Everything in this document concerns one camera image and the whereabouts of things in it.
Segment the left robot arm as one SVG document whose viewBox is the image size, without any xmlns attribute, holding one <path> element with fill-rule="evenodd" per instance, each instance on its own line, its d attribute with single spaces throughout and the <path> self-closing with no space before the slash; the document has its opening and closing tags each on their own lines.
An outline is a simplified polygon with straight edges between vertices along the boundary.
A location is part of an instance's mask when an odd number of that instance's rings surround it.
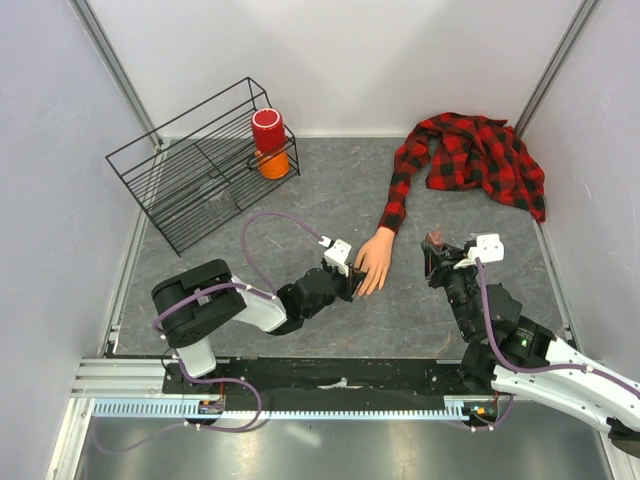
<svg viewBox="0 0 640 480">
<path fill-rule="evenodd" d="M 336 299 L 351 302 L 365 278 L 352 265 L 341 272 L 327 261 L 271 294 L 234 276 L 215 259 L 157 284 L 151 298 L 158 317 L 153 323 L 186 368 L 185 382 L 208 393 L 219 382 L 209 337 L 229 321 L 252 325 L 274 336 L 300 329 Z"/>
</svg>

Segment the glitter nail polish bottle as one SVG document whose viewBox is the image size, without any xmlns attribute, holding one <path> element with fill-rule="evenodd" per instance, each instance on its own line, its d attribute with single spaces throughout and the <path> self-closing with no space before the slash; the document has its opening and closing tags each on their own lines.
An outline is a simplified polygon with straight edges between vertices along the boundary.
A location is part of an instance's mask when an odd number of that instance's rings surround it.
<svg viewBox="0 0 640 480">
<path fill-rule="evenodd" d="M 441 248 L 444 245 L 442 232 L 440 230 L 429 232 L 425 237 L 425 241 L 435 248 Z"/>
</svg>

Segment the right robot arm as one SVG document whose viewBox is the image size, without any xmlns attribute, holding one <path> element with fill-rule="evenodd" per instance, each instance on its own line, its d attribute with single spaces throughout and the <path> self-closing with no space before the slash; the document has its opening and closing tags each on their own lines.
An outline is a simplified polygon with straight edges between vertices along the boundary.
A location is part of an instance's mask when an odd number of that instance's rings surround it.
<svg viewBox="0 0 640 480">
<path fill-rule="evenodd" d="M 425 279 L 444 290 L 468 345 L 457 371 L 465 391 L 493 390 L 535 401 L 606 433 L 626 454 L 639 455 L 638 382 L 524 316 L 521 303 L 502 285 L 487 282 L 486 264 L 505 255 L 499 234 L 479 234 L 456 247 L 434 231 L 421 249 Z"/>
</svg>

